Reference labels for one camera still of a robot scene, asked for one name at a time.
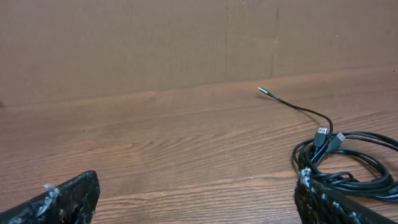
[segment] cardboard wall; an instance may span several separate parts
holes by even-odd
[[[398,63],[396,0],[3,0],[0,105]]]

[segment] black cable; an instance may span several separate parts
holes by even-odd
[[[314,138],[312,138],[294,147],[292,157],[300,170],[307,167],[310,168],[312,178],[346,194],[371,197],[387,202],[398,202],[398,182],[394,182],[394,179],[385,165],[376,158],[365,153],[340,146],[346,138],[371,142],[398,152],[398,141],[381,134],[364,131],[334,133],[333,123],[327,116],[313,110],[292,105],[263,88],[259,87],[259,90],[291,108],[313,113],[325,118],[329,122],[329,132],[321,146],[314,146]],[[317,167],[328,154],[343,154],[357,157],[378,171],[381,177],[369,182],[360,182],[349,172],[338,172],[334,174],[322,173]]]

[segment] cable tip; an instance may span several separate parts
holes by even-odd
[[[269,92],[268,92],[266,89],[264,89],[263,87],[258,87],[258,89],[259,89],[260,91],[262,91],[263,93],[269,95]]]

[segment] wood grain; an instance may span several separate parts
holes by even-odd
[[[396,68],[345,70],[0,109],[0,210],[93,169],[94,223],[300,223],[293,147],[325,121],[258,93],[327,114],[336,131],[398,138]],[[398,175],[398,154],[368,143]],[[325,172],[372,174],[332,156]],[[398,221],[396,205],[356,198]]]

